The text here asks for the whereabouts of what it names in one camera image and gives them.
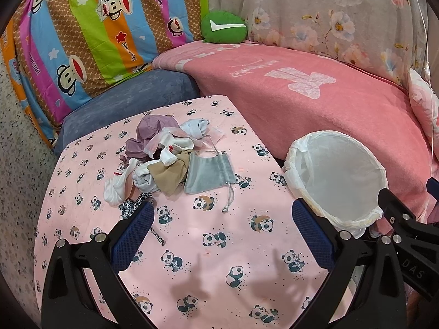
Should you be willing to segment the white lined trash bin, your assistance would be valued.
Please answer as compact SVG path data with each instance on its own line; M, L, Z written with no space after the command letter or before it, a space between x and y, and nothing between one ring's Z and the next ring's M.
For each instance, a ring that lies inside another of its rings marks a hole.
M379 192L389 186L384 166L353 137L311 132L289 147L284 177L295 198L303 198L338 231L358 239L382 218Z

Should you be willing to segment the black white leopard hairband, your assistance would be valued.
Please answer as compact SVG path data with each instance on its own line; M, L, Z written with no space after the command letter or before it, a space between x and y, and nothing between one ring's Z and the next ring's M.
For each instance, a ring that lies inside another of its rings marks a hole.
M118 206L118 209L120 210L120 220L129 218L144 202L153 204L153 196L150 193L141 193L136 200L127 198ZM150 231L154 234L161 246L166 244L166 241L157 233L153 226L150 228Z

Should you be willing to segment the white sock red trim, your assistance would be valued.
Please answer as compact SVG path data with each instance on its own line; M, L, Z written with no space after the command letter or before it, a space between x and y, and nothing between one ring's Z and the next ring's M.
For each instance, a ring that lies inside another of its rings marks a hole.
M110 206L119 206L130 196L137 163L135 158L131 158L128 163L121 163L112 177L104 183L103 198Z

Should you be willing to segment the white grey sock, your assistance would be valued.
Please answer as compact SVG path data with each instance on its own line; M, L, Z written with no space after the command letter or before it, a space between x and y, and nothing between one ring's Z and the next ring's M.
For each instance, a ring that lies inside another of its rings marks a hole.
M143 193L154 193L159 190L146 163L136 165L132 179L134 186Z

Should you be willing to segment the pink floral pillow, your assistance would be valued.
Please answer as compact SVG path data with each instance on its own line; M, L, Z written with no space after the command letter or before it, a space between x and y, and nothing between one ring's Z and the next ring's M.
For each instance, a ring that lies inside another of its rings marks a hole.
M430 146L439 156L438 97L416 70L409 70L409 101Z

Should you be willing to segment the beige cloth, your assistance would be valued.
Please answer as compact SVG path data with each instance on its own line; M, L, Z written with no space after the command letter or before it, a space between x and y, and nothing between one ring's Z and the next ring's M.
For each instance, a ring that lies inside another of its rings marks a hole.
M176 157L177 160L170 166L165 166L161 161L147 166L157 187L166 196L173 195L187 176L190 152L182 152Z

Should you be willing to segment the pink panda print sheet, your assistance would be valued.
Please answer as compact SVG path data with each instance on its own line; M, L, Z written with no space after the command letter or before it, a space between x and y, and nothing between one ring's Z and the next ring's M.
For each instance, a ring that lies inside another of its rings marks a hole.
M315 262L292 220L293 198L281 169L232 102L199 98L155 110L179 123L207 120L223 133L237 182L188 195L154 194L154 231L120 277L159 328L288 328L327 271ZM88 241L123 217L103 197L120 173L125 143L141 115L87 134L60 155L36 231L34 283L43 292L59 239Z

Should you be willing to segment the purple cloth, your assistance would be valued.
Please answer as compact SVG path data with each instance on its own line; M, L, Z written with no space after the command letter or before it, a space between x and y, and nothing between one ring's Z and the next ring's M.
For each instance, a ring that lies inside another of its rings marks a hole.
M126 141L125 155L127 159L146 160L144 148L151 139L165 127L178 128L179 124L172 116L146 115L136 129L136 137Z

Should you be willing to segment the white sock red mark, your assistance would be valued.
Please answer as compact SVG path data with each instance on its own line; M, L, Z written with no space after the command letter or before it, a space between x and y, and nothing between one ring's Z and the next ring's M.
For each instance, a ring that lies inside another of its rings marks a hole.
M159 159L165 166L171 166L177 161L177 155L193 150L194 147L190 138L174 137L172 134L165 134L159 144L162 146Z

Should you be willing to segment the light blue white sock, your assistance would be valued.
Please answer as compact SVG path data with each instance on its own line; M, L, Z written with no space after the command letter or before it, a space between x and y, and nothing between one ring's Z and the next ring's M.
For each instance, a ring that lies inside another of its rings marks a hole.
M206 119L190 119L180 125L180 129L188 136L202 139L208 132L209 122Z

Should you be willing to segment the pink towel blanket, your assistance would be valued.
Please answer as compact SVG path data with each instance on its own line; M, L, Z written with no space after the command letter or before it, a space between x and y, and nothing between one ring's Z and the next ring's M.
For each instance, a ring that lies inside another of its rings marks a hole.
M438 220L438 202L426 189L438 160L408 93L394 83L325 56L251 42L191 42L160 54L153 67L188 74L205 96L229 98L279 159L311 132L354 137L419 221Z

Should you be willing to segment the blue grey cushion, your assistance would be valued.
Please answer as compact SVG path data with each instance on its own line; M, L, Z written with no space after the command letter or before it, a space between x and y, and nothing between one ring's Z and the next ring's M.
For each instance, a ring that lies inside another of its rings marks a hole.
M140 73L72 111L63 121L54 154L111 123L199 96L197 83L186 73L161 69Z

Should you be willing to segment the grey floral quilt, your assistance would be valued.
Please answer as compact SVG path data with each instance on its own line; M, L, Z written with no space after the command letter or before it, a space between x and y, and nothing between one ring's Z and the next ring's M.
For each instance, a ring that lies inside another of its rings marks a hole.
M406 86L428 62L426 0L208 0L264 45L320 54Z

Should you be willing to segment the colourful monkey print quilt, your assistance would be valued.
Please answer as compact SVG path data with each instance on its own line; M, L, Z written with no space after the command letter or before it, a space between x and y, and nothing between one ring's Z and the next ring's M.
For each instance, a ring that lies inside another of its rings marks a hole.
M201 39L207 12L208 0L22 0L1 52L24 113L54 147L72 111Z

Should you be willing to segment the green check mark cushion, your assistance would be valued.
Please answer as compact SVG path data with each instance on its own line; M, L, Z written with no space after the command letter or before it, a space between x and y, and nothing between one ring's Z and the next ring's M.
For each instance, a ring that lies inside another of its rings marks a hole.
M247 26L233 13L214 10L202 19L201 32L203 40L208 43L239 44L247 37Z

